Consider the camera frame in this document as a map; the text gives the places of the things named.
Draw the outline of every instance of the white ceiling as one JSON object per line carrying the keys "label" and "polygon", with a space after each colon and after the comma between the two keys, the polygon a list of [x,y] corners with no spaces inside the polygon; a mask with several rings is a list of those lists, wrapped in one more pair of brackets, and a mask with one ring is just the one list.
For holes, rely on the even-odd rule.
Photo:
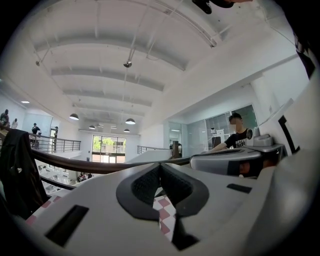
{"label": "white ceiling", "polygon": [[[191,0],[179,2],[60,0],[33,15],[24,31],[35,58],[43,59],[84,119],[121,124],[132,117],[139,126],[164,91],[219,50],[211,37],[219,45],[257,22],[253,3],[212,5],[206,15]],[[132,67],[126,70],[137,29]]]}

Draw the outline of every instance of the black jacket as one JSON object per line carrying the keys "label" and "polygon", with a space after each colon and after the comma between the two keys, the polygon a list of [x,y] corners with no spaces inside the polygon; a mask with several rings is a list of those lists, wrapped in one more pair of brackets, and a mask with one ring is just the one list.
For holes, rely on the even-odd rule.
{"label": "black jacket", "polygon": [[48,200],[27,132],[12,129],[7,133],[1,148],[0,179],[12,214],[27,219]]}

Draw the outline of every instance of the black t-shirt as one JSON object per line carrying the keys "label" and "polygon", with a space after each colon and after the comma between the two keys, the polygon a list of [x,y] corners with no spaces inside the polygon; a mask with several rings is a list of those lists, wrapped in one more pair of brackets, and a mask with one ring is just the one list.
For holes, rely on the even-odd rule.
{"label": "black t-shirt", "polygon": [[37,132],[40,131],[40,128],[38,126],[36,126],[36,127],[32,127],[31,130],[32,130],[33,134],[37,134]]}
{"label": "black t-shirt", "polygon": [[246,145],[246,140],[247,140],[247,130],[243,133],[236,133],[232,134],[224,143],[226,144],[227,148],[230,148],[233,146],[233,148],[242,148],[243,146]]}

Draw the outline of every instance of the tree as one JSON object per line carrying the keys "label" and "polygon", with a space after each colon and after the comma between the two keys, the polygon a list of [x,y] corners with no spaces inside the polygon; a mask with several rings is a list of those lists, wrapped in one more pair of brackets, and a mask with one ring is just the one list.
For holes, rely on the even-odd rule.
{"label": "tree", "polygon": [[94,150],[101,149],[101,140],[99,139],[98,136],[93,137],[93,149]]}
{"label": "tree", "polygon": [[113,144],[115,144],[115,142],[110,138],[104,138],[102,139],[102,144],[107,144],[109,146],[112,146]]}

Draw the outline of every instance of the black curved panel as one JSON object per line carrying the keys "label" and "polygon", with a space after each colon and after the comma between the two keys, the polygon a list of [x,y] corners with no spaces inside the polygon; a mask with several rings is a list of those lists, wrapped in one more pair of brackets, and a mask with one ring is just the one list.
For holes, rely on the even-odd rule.
{"label": "black curved panel", "polygon": [[129,176],[116,188],[116,199],[132,217],[158,221],[159,212],[153,209],[154,197],[160,184],[158,163]]}
{"label": "black curved panel", "polygon": [[198,214],[209,199],[205,184],[165,163],[161,164],[160,179],[178,217]]}

